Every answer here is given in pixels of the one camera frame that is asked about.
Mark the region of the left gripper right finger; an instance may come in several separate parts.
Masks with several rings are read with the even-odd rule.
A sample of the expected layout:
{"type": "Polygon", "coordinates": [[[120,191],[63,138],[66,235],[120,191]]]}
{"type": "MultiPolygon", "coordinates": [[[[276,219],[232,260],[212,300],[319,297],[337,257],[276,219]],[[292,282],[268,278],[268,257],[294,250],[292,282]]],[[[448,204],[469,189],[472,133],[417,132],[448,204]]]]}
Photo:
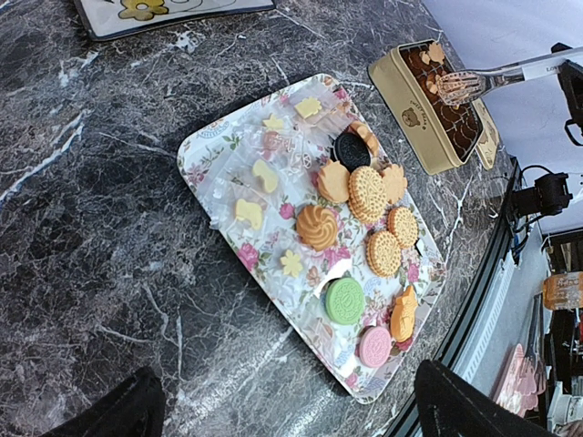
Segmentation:
{"type": "Polygon", "coordinates": [[[440,361],[424,360],[414,378],[424,436],[549,436],[546,429],[491,401],[440,361]]]}

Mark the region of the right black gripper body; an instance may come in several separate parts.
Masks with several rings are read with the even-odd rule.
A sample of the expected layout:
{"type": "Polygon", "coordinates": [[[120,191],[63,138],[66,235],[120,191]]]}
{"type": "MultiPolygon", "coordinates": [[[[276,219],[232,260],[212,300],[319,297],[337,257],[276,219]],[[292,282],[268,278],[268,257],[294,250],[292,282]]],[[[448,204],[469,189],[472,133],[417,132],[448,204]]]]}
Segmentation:
{"type": "Polygon", "coordinates": [[[582,62],[568,60],[555,68],[558,83],[568,105],[570,118],[564,124],[569,140],[582,145],[582,62]]]}

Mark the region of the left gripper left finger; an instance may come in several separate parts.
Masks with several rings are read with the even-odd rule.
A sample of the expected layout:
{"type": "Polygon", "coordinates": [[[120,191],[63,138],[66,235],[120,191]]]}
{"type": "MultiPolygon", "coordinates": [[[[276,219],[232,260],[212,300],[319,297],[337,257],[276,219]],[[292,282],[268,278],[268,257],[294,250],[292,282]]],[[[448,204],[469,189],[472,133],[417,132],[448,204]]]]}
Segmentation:
{"type": "Polygon", "coordinates": [[[161,381],[145,366],[89,409],[44,436],[160,436],[165,406],[161,381]]]}

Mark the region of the pink round sandwich cookie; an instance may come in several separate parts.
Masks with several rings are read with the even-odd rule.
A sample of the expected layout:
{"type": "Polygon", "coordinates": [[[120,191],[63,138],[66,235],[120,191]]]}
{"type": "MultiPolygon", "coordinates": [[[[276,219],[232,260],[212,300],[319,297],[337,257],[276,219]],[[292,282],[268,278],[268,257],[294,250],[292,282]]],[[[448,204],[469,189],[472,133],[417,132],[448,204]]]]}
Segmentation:
{"type": "Polygon", "coordinates": [[[379,368],[388,360],[391,348],[392,338],[388,329],[369,327],[359,343],[359,357],[364,366],[379,368]]]}

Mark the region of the green sandwich cookie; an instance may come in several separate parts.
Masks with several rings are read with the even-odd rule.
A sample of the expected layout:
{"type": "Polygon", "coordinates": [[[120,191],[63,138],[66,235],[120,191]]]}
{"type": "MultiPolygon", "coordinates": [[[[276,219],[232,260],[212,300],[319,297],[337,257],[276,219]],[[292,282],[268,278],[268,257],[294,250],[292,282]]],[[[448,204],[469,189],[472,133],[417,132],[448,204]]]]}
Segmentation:
{"type": "Polygon", "coordinates": [[[333,322],[343,326],[353,325],[361,318],[364,303],[363,289],[352,278],[337,279],[326,291],[326,312],[333,322]]]}

